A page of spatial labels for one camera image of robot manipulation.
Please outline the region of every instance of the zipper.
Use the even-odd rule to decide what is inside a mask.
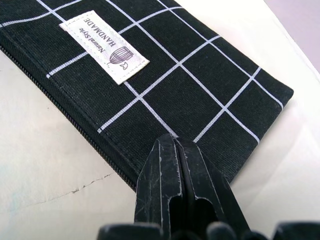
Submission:
[[[60,112],[72,123],[89,144],[100,154],[100,156],[111,166],[111,168],[135,191],[136,184],[130,180],[125,173],[117,167],[96,142],[83,130],[83,128],[69,115],[69,113],[54,99],[54,97],[38,82],[2,45],[1,51],[46,95],[46,97],[60,110]]]

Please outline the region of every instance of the white label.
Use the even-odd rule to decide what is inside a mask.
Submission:
[[[60,24],[120,85],[149,61],[113,30],[95,11]]]

